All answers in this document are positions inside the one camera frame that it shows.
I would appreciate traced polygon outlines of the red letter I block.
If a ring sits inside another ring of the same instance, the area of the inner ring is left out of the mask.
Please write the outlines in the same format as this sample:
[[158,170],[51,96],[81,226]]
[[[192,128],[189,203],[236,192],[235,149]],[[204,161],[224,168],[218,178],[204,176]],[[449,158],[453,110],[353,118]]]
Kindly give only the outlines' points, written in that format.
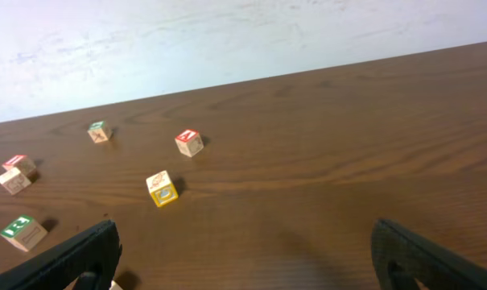
[[2,167],[6,171],[17,168],[25,176],[31,175],[36,170],[34,161],[28,155],[14,155],[4,162]]

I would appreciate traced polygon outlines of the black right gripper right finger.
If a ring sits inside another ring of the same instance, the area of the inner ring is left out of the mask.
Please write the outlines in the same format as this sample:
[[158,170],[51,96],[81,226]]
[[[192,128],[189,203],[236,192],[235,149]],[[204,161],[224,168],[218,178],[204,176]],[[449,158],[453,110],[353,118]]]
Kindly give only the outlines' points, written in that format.
[[486,269],[391,220],[376,221],[371,256],[382,290],[487,290]]

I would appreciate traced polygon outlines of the red letter A block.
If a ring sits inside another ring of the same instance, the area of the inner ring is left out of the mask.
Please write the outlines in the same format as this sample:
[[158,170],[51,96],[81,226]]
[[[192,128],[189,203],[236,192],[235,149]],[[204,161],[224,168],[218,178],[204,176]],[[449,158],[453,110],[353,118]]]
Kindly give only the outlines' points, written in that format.
[[204,148],[201,135],[195,130],[185,130],[175,137],[175,142],[180,152],[188,157],[193,157]]

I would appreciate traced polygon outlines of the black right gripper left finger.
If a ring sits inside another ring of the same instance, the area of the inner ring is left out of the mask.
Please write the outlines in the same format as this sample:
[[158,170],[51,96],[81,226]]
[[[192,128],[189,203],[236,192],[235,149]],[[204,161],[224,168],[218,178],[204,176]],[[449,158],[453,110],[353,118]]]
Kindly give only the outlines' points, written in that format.
[[116,224],[104,220],[0,274],[0,289],[109,290],[121,254]]

